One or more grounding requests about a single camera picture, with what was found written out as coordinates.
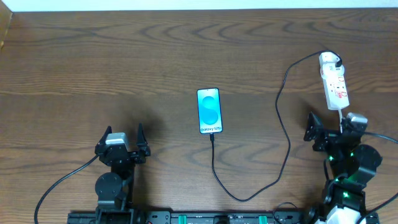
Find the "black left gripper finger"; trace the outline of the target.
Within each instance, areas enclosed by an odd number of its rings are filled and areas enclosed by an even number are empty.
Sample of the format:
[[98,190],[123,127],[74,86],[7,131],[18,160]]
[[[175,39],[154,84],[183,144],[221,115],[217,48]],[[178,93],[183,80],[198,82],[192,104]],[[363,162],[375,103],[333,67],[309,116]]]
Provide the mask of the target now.
[[139,123],[138,125],[136,146],[139,148],[140,151],[147,152],[148,150],[148,143],[144,135],[142,123]]
[[99,145],[104,145],[104,144],[106,144],[106,139],[107,139],[108,135],[111,134],[111,133],[112,133],[112,128],[111,128],[111,126],[108,126],[108,127],[106,128],[106,131],[104,132],[103,136],[102,136],[101,139],[98,141],[98,144],[99,144]]

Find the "blue Galaxy smartphone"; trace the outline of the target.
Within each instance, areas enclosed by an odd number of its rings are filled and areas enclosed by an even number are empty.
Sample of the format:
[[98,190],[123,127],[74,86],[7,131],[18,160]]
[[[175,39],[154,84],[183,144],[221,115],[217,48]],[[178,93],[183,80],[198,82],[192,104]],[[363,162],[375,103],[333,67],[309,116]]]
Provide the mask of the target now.
[[218,88],[197,90],[197,106],[200,133],[221,133],[223,131],[223,120],[220,90]]

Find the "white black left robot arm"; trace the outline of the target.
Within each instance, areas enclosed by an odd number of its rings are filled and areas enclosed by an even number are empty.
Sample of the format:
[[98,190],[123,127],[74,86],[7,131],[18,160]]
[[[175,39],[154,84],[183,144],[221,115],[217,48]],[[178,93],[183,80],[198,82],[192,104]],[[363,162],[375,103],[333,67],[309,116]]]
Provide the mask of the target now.
[[145,213],[132,206],[134,168],[150,156],[142,125],[138,126],[136,150],[129,150],[125,133],[113,133],[109,126],[95,146],[95,154],[111,168],[95,183],[98,196],[95,222],[145,223]]

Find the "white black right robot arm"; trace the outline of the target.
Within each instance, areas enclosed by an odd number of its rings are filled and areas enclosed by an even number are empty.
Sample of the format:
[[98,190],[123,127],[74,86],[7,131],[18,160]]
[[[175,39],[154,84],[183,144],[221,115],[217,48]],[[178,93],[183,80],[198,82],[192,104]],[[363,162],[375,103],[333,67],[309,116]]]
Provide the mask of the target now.
[[376,175],[382,157],[378,151],[361,143],[368,120],[356,113],[342,118],[342,130],[324,127],[320,118],[309,113],[304,141],[313,141],[313,150],[325,152],[326,174],[322,201],[310,208],[305,223],[366,223],[367,183]]

